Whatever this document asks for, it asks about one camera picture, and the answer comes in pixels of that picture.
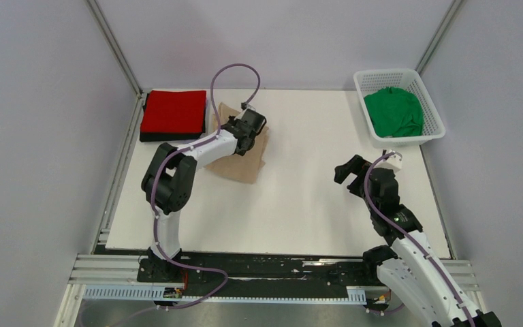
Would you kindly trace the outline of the beige t shirt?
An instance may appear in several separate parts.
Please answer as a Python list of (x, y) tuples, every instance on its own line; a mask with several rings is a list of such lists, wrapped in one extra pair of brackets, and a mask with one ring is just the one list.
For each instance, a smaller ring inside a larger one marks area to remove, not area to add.
[(236, 143), (229, 148), (229, 155), (224, 155), (205, 165), (205, 169), (217, 176), (240, 183), (256, 183), (259, 171), (265, 164), (263, 156), (269, 138), (269, 128), (265, 116), (252, 108), (238, 111), (224, 103), (220, 103), (217, 110), (219, 115), (212, 115), (212, 130), (215, 131), (217, 127), (220, 127), (220, 137), (224, 136), (237, 141), (234, 137), (234, 128), (240, 126), (258, 129), (259, 135), (255, 138), (254, 147), (244, 156), (235, 154)]

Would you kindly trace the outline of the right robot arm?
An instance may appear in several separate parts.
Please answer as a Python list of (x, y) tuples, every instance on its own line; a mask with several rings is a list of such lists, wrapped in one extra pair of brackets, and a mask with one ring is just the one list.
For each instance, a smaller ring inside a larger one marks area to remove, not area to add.
[(334, 182), (364, 200), (373, 228), (386, 244), (363, 254), (362, 275), (382, 283), (427, 326), (500, 326), (493, 312), (483, 311), (447, 271), (435, 254), (414, 213), (400, 200), (396, 172), (402, 155), (384, 153), (374, 162), (354, 155), (334, 169)]

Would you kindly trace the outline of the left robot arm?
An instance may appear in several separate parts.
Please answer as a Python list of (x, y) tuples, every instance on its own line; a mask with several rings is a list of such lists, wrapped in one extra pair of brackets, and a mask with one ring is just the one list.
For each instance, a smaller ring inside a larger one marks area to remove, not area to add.
[(153, 212), (146, 272), (174, 281), (187, 268), (177, 259), (181, 252), (180, 214), (191, 197), (196, 172), (220, 158), (245, 155), (265, 125), (264, 115), (247, 108), (210, 135), (188, 145), (165, 142), (158, 147), (141, 183)]

